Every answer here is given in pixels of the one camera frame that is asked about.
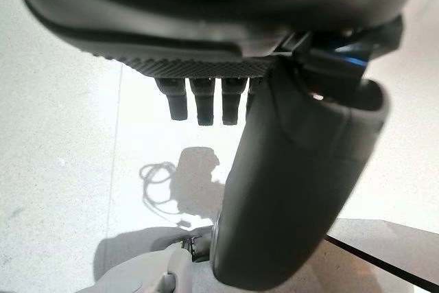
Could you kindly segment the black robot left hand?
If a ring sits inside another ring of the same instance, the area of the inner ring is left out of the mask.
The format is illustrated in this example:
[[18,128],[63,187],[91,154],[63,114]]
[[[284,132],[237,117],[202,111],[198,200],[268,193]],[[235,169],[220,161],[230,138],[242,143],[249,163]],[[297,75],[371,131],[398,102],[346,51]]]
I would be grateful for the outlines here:
[[407,0],[24,0],[65,42],[154,78],[171,118],[246,125],[209,233],[215,278],[247,290],[286,282],[324,239],[387,119],[364,72],[399,48]]

